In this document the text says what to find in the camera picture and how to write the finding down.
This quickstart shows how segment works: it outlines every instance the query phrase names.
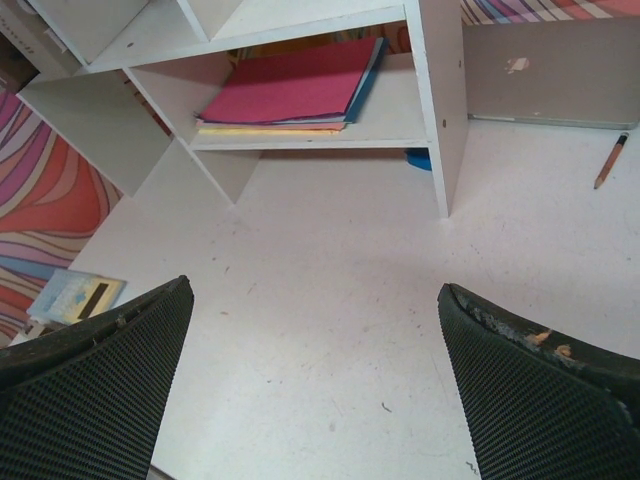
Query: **colorful striped wallpaper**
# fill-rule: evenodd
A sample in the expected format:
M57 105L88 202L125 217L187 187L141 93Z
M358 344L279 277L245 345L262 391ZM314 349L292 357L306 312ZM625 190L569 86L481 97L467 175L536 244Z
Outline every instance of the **colorful striped wallpaper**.
M640 0L460 0L465 25L640 15Z
M67 267L120 192L14 95L0 95L0 347L54 268Z

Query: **blue object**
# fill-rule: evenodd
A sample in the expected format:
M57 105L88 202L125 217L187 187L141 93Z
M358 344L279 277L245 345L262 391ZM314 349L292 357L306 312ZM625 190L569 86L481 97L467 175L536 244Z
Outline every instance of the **blue object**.
M407 156L409 165L427 170L428 172L431 171L431 158L429 158L428 148L407 148L404 154Z

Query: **white shelving unit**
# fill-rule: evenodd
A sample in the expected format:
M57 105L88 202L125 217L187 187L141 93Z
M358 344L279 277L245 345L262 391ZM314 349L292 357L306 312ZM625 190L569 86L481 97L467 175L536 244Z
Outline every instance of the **white shelving unit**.
M83 67L69 79L38 79L21 97L126 194L135 193L170 140L121 88L112 72L118 69L231 202L264 150L428 147L440 213L449 215L467 135L457 2L109 2L112 9L122 3L117 15L99 0L32 3ZM328 136L198 133L193 114L229 75L227 50L397 20L407 21L412 53L385 58L357 124Z

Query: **book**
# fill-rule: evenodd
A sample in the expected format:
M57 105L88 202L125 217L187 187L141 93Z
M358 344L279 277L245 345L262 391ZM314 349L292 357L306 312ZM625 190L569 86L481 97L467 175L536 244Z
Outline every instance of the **book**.
M109 310L125 285L123 280L58 268L27 313L40 323L72 325Z
M270 124L344 116L379 51L369 37L242 61L199 117Z

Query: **stack of paper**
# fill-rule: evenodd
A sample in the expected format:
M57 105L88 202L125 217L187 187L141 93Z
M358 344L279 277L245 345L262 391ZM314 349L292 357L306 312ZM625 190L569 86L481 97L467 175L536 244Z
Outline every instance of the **stack of paper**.
M339 132L357 120L387 45L365 38L244 60L198 115L200 132Z

